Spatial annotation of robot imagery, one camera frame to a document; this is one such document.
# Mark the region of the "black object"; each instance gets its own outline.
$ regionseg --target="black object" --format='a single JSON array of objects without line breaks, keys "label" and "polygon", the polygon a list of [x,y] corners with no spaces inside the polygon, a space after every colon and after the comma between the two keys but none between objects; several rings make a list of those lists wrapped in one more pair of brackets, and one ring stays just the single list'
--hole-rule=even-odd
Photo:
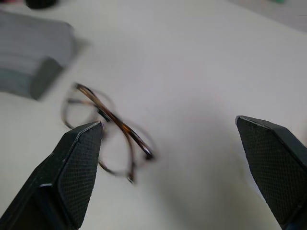
[{"label": "black object", "polygon": [[5,211],[0,230],[80,228],[94,187],[102,136],[100,122],[66,133]]},{"label": "black object", "polygon": [[26,5],[33,10],[48,8],[57,2],[58,0],[25,0]]},{"label": "black object", "polygon": [[286,230],[307,229],[307,149],[285,127],[238,116],[250,171],[276,220]]}]

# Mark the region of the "gray object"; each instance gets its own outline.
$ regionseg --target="gray object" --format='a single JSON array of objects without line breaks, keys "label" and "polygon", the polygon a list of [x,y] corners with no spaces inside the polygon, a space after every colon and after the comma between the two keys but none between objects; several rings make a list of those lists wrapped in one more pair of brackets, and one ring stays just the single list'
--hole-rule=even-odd
[{"label": "gray object", "polygon": [[294,29],[307,32],[306,0],[285,0],[284,3],[276,3],[271,0],[229,1]]},{"label": "gray object", "polygon": [[38,99],[75,53],[72,27],[0,11],[0,92]]}]

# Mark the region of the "eyeglasses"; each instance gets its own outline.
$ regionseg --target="eyeglasses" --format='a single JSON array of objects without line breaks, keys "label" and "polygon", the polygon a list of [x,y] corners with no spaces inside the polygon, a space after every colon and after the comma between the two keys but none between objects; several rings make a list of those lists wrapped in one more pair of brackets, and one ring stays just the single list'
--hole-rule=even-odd
[{"label": "eyeglasses", "polygon": [[64,124],[70,128],[73,129],[74,126],[68,122],[68,107],[69,105],[86,105],[91,108],[92,114],[88,122],[94,121],[96,119],[96,115],[101,115],[107,124],[114,123],[119,127],[119,129],[122,131],[122,133],[125,136],[125,139],[127,141],[128,147],[129,147],[129,168],[126,173],[116,172],[111,169],[109,169],[104,162],[99,159],[99,165],[108,173],[114,175],[114,176],[126,176],[129,182],[132,184],[135,183],[135,168],[136,168],[136,162],[135,162],[135,152],[132,144],[132,139],[140,146],[142,151],[145,153],[145,160],[146,161],[152,161],[154,159],[154,154],[152,150],[150,150],[149,146],[128,126],[126,125],[122,120],[120,120],[116,115],[114,115],[110,110],[108,110],[104,104],[98,99],[96,94],[87,88],[84,85],[76,83],[73,86],[73,92],[79,91],[82,94],[84,94],[89,100],[81,100],[74,98],[72,96],[68,96],[68,98],[65,100],[63,109],[62,109],[62,120]]}]

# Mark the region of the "glasses lens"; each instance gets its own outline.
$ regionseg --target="glasses lens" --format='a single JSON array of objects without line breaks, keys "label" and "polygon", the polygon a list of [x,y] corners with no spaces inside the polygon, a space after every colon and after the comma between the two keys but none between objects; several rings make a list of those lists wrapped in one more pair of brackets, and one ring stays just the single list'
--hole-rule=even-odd
[{"label": "glasses lens", "polygon": [[93,102],[79,90],[70,93],[65,106],[66,121],[72,127],[97,120],[97,109]]},{"label": "glasses lens", "polygon": [[100,147],[100,159],[113,172],[125,175],[129,166],[129,147],[120,128],[114,123],[105,124],[106,138]]}]

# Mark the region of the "white table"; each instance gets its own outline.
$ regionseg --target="white table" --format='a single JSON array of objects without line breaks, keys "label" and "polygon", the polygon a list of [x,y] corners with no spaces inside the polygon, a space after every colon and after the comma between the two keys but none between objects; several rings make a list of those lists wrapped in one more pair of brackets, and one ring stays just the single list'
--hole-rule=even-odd
[{"label": "white table", "polygon": [[67,131],[72,82],[108,94],[160,158],[137,186],[101,169],[84,230],[279,229],[249,185],[236,115],[307,130],[307,36],[224,0],[68,0],[8,11],[70,23],[84,48],[42,101],[0,93],[0,214]]}]

